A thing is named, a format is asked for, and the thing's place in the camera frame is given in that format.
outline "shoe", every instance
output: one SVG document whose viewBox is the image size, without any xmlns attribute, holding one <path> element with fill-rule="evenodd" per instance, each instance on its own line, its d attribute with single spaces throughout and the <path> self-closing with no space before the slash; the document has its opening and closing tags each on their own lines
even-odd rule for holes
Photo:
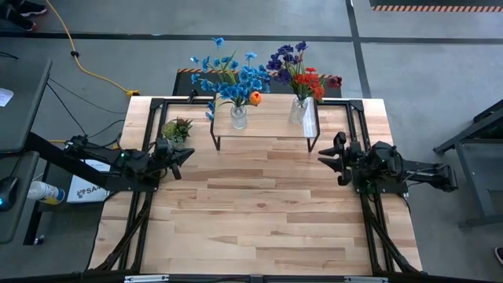
<svg viewBox="0 0 503 283">
<path fill-rule="evenodd" d="M 24 29 L 25 31 L 33 31 L 35 29 L 34 22 L 23 18 L 18 12 L 14 10 L 10 10 L 7 20 L 11 21 L 13 24 Z"/>
<path fill-rule="evenodd" d="M 25 1 L 21 6 L 17 7 L 17 12 L 23 17 L 38 16 L 47 13 L 47 7 Z"/>
<path fill-rule="evenodd" d="M 496 255 L 497 260 L 500 261 L 501 265 L 503 265 L 503 248 L 495 248 L 494 254 Z"/>
</svg>

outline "gray floor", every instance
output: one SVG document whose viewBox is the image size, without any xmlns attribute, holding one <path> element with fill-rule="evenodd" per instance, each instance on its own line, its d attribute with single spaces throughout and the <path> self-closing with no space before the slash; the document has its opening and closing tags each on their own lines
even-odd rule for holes
<svg viewBox="0 0 503 283">
<path fill-rule="evenodd" d="M 367 0 L 353 0 L 358 29 L 367 37 L 502 38 L 499 13 L 371 12 Z M 71 31 L 187 35 L 351 35 L 344 0 L 253 2 L 231 0 L 139 1 L 53 0 Z M 225 10 L 229 14 L 222 17 Z M 261 15 L 249 19 L 250 15 Z M 41 31 L 61 31 L 55 16 L 38 18 Z M 13 27 L 0 23 L 0 30 Z M 222 51 L 254 50 L 259 63 L 283 42 L 227 42 Z M 190 68 L 189 57 L 213 53 L 212 42 L 76 40 L 83 64 L 145 95 L 169 95 L 178 68 Z M 128 99 L 106 82 L 81 73 L 64 39 L 0 39 L 0 50 L 19 57 L 50 57 L 51 77 L 91 101 L 125 111 Z M 493 248 L 503 246 L 503 226 L 461 231 L 457 223 L 477 213 L 467 192 L 457 157 L 439 159 L 435 145 L 469 125 L 471 118 L 503 98 L 503 45 L 363 44 L 372 97 L 383 98 L 391 130 L 406 159 L 453 165 L 461 189 L 443 193 L 416 186 L 410 204 L 424 270 L 430 274 L 503 281 L 503 266 Z M 306 60 L 320 72 L 344 77 L 344 97 L 362 97 L 352 43 L 310 42 Z M 123 115 L 83 105 L 56 88 L 89 133 Z M 117 125 L 96 137 L 111 141 Z M 46 91 L 34 131 L 48 139 L 66 139 L 79 130 Z M 32 204 L 27 205 L 24 230 Z M 99 211 L 48 214 L 43 219 L 44 245 L 0 246 L 0 277 L 67 273 L 83 270 L 89 259 Z"/>
</svg>

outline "glass vase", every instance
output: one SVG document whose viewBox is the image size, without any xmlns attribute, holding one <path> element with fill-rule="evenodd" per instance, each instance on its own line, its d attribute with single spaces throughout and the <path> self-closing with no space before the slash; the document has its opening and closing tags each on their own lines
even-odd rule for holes
<svg viewBox="0 0 503 283">
<path fill-rule="evenodd" d="M 234 128 L 244 129 L 246 127 L 246 107 L 236 107 L 233 105 L 230 109 L 230 116 Z"/>
<path fill-rule="evenodd" d="M 298 97 L 295 97 L 292 102 L 292 110 L 290 110 L 290 123 L 301 124 L 304 121 L 304 115 L 306 115 L 307 110 L 307 99 L 299 101 Z"/>
</svg>

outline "wooden tabletop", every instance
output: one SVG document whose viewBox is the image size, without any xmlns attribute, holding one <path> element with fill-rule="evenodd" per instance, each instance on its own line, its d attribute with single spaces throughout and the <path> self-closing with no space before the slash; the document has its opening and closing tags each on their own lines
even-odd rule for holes
<svg viewBox="0 0 503 283">
<path fill-rule="evenodd" d="M 292 124 L 288 121 L 294 94 L 265 94 L 259 106 L 247 106 L 247 125 L 244 129 L 235 129 L 231 123 L 232 104 L 224 104 L 218 99 L 213 122 L 213 133 L 217 137 L 254 137 L 254 138 L 314 138 L 318 134 L 314 103 L 308 99 L 304 123 Z"/>
<path fill-rule="evenodd" d="M 141 148 L 150 100 L 131 98 L 122 147 Z M 384 101 L 363 101 L 371 142 L 392 143 Z M 169 174 L 154 195 L 142 273 L 371 274 L 359 197 L 317 161 L 338 131 L 348 132 L 342 107 L 318 108 L 321 136 L 312 153 L 305 140 L 288 138 L 227 138 L 217 152 L 206 110 L 171 105 L 167 112 L 167 120 L 193 119 L 186 146 L 196 152 L 181 168 L 182 180 Z M 90 268 L 123 236 L 131 194 L 117 193 L 105 204 Z M 383 206 L 391 239 L 420 269 L 406 205 L 383 195 Z"/>
</svg>

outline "yellow cable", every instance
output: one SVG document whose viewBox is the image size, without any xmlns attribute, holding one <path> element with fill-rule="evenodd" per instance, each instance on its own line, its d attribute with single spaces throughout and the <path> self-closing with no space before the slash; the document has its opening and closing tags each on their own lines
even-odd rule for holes
<svg viewBox="0 0 503 283">
<path fill-rule="evenodd" d="M 56 17 L 60 20 L 61 24 L 63 25 L 64 31 L 66 31 L 66 34 L 68 35 L 68 39 L 70 39 L 70 45 L 72 45 L 72 51 L 77 52 L 77 50 L 75 49 L 75 44 L 73 44 L 72 36 L 70 35 L 70 31 L 68 31 L 68 29 L 66 28 L 66 24 L 64 24 L 64 21 L 61 18 L 60 14 L 56 11 L 56 9 L 53 7 L 53 5 L 50 3 L 49 0 L 46 0 L 46 2 L 47 2 L 47 5 L 49 5 L 49 7 L 54 11 L 54 14 L 56 14 Z M 112 81 L 111 79 L 108 79 L 108 78 L 105 78 L 104 76 L 97 75 L 97 74 L 94 74 L 93 72 L 87 71 L 80 64 L 79 58 L 77 56 L 73 56 L 73 58 L 75 59 L 75 62 L 77 63 L 79 68 L 82 70 L 82 72 L 85 72 L 87 75 L 92 75 L 93 77 L 103 79 L 104 81 L 107 81 L 107 82 L 111 83 L 112 85 L 119 87 L 123 92 L 125 92 L 127 94 L 128 97 L 132 97 L 134 95 L 140 94 L 139 90 L 127 90 L 124 87 L 122 87 L 121 85 L 119 85 L 118 83 Z"/>
</svg>

